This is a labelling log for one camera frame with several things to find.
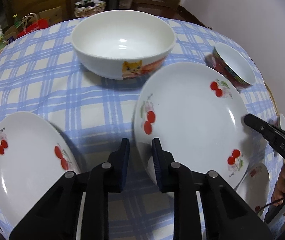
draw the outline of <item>tablecloth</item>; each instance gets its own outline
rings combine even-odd
[[[162,18],[177,33],[177,43],[163,67],[175,62],[205,63],[216,42],[238,50],[252,66],[256,84],[241,92],[249,113],[270,122],[275,109],[263,78],[244,49],[229,38],[201,26]],[[147,76],[130,80],[101,78],[85,69],[71,45],[71,32],[81,19],[56,24],[17,39],[0,55],[0,121],[16,111],[31,111],[49,120],[63,135],[81,171],[106,161],[123,137],[131,142],[126,186],[109,195],[111,239],[172,239],[173,199],[159,192],[135,148],[132,116]],[[270,193],[282,159],[258,134],[252,166],[262,161],[270,175]],[[0,228],[12,230],[0,210]]]

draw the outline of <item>bowl rim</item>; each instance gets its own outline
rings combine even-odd
[[[94,55],[94,54],[91,54],[91,53],[87,53],[87,52],[84,52],[83,50],[81,50],[80,48],[78,48],[75,44],[74,44],[74,39],[73,39],[73,34],[74,34],[74,31],[76,30],[76,28],[83,22],[87,21],[88,19],[90,19],[91,17],[95,17],[96,15],[98,14],[102,14],[102,13],[110,13],[110,12],[114,12],[114,11],[125,11],[125,12],[135,12],[135,13],[140,13],[140,14],[148,14],[150,16],[153,16],[155,17],[157,20],[159,21],[162,21],[163,23],[167,24],[168,27],[170,28],[170,30],[172,31],[173,35],[174,35],[174,40],[173,42],[170,44],[170,46],[168,46],[164,51],[160,52],[160,53],[156,53],[156,54],[152,54],[152,55],[148,55],[148,56],[143,56],[143,57],[129,57],[129,58],[112,58],[112,57],[102,57],[102,56],[98,56],[98,55]],[[134,11],[134,10],[111,10],[111,11],[104,11],[104,12],[101,12],[101,13],[97,13],[97,14],[94,14],[92,16],[89,16],[87,17],[86,19],[82,20],[81,22],[79,22],[72,30],[71,32],[71,44],[72,46],[74,47],[75,50],[81,52],[82,54],[85,54],[87,56],[91,56],[91,57],[94,57],[94,58],[99,58],[99,59],[108,59],[108,60],[117,60],[117,61],[137,61],[137,60],[143,60],[143,59],[146,59],[146,58],[150,58],[150,57],[155,57],[155,56],[158,56],[158,55],[162,55],[162,54],[165,54],[167,53],[168,51],[171,51],[173,49],[173,47],[175,46],[177,42],[177,34],[175,33],[175,31],[173,30],[173,28],[167,23],[165,22],[164,20],[160,19],[159,17],[157,16],[154,16],[152,14],[149,14],[149,13],[145,13],[145,12],[140,12],[140,11]]]
[[[246,64],[247,64],[247,66],[249,67],[249,69],[251,70],[253,82],[248,82],[248,81],[245,80],[243,77],[239,76],[239,74],[238,74],[231,66],[229,66],[229,65],[226,63],[226,61],[224,60],[223,56],[219,53],[217,46],[227,46],[227,47],[229,47],[230,49],[232,49],[233,51],[235,51],[236,53],[238,53],[238,54],[243,58],[244,62],[246,62]],[[234,49],[233,47],[231,47],[231,46],[229,46],[228,44],[225,44],[225,43],[223,43],[223,42],[217,42],[217,43],[215,44],[215,49],[216,49],[218,55],[221,57],[221,59],[225,62],[225,64],[226,64],[242,81],[246,82],[247,84],[249,84],[249,85],[251,85],[251,86],[253,86],[253,85],[256,83],[256,77],[255,77],[254,70],[252,69],[252,67],[250,66],[250,64],[248,63],[248,61],[244,58],[244,56],[240,54],[239,51],[237,51],[237,50]]]

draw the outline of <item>screw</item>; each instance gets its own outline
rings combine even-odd
[[[72,171],[67,171],[65,173],[65,178],[70,179],[74,176],[74,173]]]
[[[178,163],[178,162],[173,162],[173,163],[170,164],[170,166],[172,166],[172,167],[175,168],[175,169],[178,169],[178,168],[180,168],[180,163]]]
[[[103,164],[101,165],[101,167],[102,167],[103,169],[109,169],[109,168],[111,167],[111,163],[103,163]]]
[[[216,178],[218,176],[218,173],[216,171],[209,171],[208,175],[212,178]]]

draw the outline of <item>red patterned bowl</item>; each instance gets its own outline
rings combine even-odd
[[[213,67],[234,87],[244,89],[256,83],[255,74],[247,60],[235,49],[217,43],[213,51]]]

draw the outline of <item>black cable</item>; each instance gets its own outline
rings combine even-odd
[[[266,207],[268,207],[268,206],[270,206],[270,205],[274,205],[275,203],[284,200],[284,198],[285,198],[285,197],[282,197],[282,198],[280,198],[280,199],[278,199],[278,200],[275,200],[275,201],[273,201],[273,202],[268,203],[267,205],[265,205],[265,206],[263,206],[262,208],[260,208],[260,210],[258,210],[257,214],[258,214],[259,212],[261,212],[262,210],[264,210]]]

